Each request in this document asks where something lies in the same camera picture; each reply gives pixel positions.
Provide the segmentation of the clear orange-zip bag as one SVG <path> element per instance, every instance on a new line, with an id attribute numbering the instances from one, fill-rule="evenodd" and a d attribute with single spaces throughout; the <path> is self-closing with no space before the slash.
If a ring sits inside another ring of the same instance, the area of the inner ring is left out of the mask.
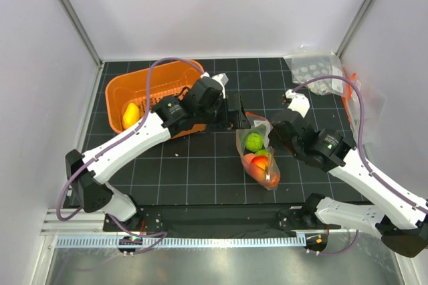
<path id="1" fill-rule="evenodd" d="M 273 126 L 268 119 L 246 112 L 250 128 L 236 131 L 236 148 L 244 171 L 267 190 L 276 190 L 281 179 L 270 145 L 269 133 Z"/>

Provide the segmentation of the green toy lime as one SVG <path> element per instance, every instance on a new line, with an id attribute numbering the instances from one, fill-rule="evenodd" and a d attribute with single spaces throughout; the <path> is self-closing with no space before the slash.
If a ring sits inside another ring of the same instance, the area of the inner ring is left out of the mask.
<path id="1" fill-rule="evenodd" d="M 252 153 L 263 149 L 263 138 L 259 133 L 252 132 L 245 139 L 245 147 Z"/>

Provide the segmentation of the orange plastic basket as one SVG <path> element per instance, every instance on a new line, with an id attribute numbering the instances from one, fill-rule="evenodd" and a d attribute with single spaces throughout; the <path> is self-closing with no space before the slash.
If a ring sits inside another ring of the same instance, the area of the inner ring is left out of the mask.
<path id="1" fill-rule="evenodd" d="M 175 95 L 184 87 L 191 87 L 202 75 L 201 64 L 190 66 L 181 61 L 169 62 L 154 67 L 150 78 L 150 105 L 154 106 L 164 96 Z M 148 69 L 119 75 L 109 81 L 105 89 L 106 108 L 111 129 L 124 131 L 122 117 L 132 102 L 144 115 L 146 106 L 146 78 Z"/>

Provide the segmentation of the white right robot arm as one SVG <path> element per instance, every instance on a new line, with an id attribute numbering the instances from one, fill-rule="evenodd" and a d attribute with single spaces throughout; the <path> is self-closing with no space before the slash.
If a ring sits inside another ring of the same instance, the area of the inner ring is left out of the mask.
<path id="1" fill-rule="evenodd" d="M 276 114 L 271 124 L 273 148 L 335 176 L 371 202 L 353 205 L 313 193 L 296 213 L 299 223 L 310 229 L 324 224 L 362 231 L 408 258 L 427 247 L 427 200 L 369 169 L 369 162 L 351 139 L 334 129 L 316 131 L 299 112 L 289 109 Z"/>

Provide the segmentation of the green toy apple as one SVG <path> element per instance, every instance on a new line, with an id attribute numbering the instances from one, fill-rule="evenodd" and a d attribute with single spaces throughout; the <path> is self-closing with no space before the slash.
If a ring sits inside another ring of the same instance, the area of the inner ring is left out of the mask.
<path id="1" fill-rule="evenodd" d="M 258 157 L 263 156 L 263 157 L 269 158 L 270 157 L 270 152 L 267 149 L 262 149 L 262 150 L 257 151 L 255 153 L 255 155 L 258 156 Z"/>

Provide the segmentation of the pink toy peach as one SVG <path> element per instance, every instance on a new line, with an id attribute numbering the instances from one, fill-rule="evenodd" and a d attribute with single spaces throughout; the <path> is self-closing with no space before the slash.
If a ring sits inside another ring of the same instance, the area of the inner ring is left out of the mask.
<path id="1" fill-rule="evenodd" d="M 252 158 L 251 164 L 262 170 L 263 172 L 267 172 L 269 169 L 270 160 L 267 156 L 256 155 L 254 158 Z"/>

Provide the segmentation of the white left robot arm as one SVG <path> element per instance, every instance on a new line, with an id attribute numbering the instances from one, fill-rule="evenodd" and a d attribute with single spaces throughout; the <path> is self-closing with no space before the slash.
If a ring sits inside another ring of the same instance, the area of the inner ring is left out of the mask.
<path id="1" fill-rule="evenodd" d="M 123 166 L 138 155 L 197 124 L 207 131 L 249 129 L 239 94 L 228 96 L 225 74 L 203 76 L 183 96 L 169 95 L 148 109 L 142 119 L 103 145 L 66 155 L 68 181 L 86 213 L 113 215 L 126 231 L 142 222 L 136 203 L 109 184 Z"/>

